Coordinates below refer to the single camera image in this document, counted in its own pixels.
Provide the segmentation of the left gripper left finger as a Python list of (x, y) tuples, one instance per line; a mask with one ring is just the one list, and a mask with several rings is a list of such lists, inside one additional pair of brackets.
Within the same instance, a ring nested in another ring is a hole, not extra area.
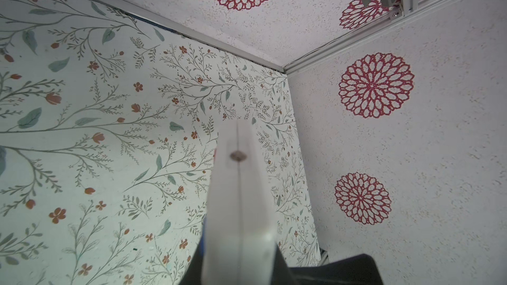
[(231, 158), (237, 149), (237, 122), (225, 121), (219, 137), (207, 194), (201, 282), (235, 284), (239, 258), (238, 166)]

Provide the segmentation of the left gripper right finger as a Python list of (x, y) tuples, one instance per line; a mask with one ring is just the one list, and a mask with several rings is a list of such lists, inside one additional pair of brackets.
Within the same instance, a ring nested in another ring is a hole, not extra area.
[(276, 254), (276, 220), (268, 175), (255, 128), (237, 122), (240, 172), (241, 245), (239, 284), (271, 284)]

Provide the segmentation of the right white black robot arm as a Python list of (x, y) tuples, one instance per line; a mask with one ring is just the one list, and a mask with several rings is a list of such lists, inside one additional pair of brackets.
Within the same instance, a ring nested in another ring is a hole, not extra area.
[(290, 268), (298, 284), (383, 285), (375, 260), (361, 254), (318, 267)]

